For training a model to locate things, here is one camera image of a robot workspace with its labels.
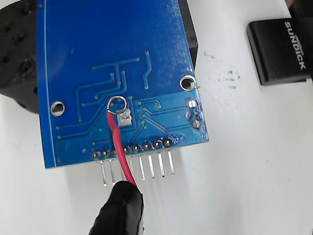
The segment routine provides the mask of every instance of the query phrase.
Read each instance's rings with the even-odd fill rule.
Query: red wire
[[[114,147],[118,155],[119,162],[121,163],[122,170],[126,176],[126,180],[136,185],[136,182],[133,178],[131,170],[129,169],[129,166],[125,157],[125,153],[124,153],[124,149],[123,149],[122,141],[121,141],[121,132],[118,126],[115,124],[115,120],[112,114],[107,113],[107,119],[108,119],[109,127],[111,131],[113,132]]]

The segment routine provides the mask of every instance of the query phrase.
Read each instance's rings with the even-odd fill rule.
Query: printed circuit board
[[[208,141],[177,0],[38,0],[37,74],[46,168]]]

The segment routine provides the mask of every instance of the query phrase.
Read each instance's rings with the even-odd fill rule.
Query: mounting hole
[[[65,111],[65,105],[62,102],[56,101],[51,105],[51,113],[55,117],[61,116]]]
[[[26,60],[26,61],[21,63],[21,65],[20,65],[20,72],[21,73],[26,73],[26,72],[28,72],[30,70],[30,68],[31,68],[31,63],[30,63],[29,60]]]
[[[4,28],[4,31],[7,33],[7,32],[9,32],[11,30],[11,27],[10,26],[7,26],[7,27],[5,27]]]
[[[29,13],[31,13],[31,6],[29,4],[27,4],[26,6],[22,7],[21,14],[26,16]]]
[[[4,63],[8,63],[8,62],[10,61],[10,58],[9,58],[8,56],[4,56],[4,57],[2,58],[2,61],[3,61]]]
[[[21,34],[21,35],[19,35],[19,36],[17,37],[17,42],[18,42],[18,43],[21,43],[22,41],[24,41],[24,39],[25,39],[25,35],[24,35],[24,34]]]
[[[196,80],[193,76],[190,75],[186,75],[185,77],[183,77],[180,80],[180,87],[186,91],[186,92],[190,92],[193,91],[196,87]]]

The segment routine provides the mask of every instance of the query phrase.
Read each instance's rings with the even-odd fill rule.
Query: black electrical tape
[[[89,235],[143,234],[143,197],[130,182],[120,181],[100,210]]]

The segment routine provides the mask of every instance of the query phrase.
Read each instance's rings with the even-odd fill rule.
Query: blue circuit board
[[[114,95],[130,111],[120,126],[129,154],[135,145],[144,153],[143,143],[165,148],[153,148],[157,140],[208,141],[197,85],[180,83],[195,75],[177,0],[39,0],[37,66],[46,168],[115,157],[106,119]],[[95,159],[104,150],[112,154]]]

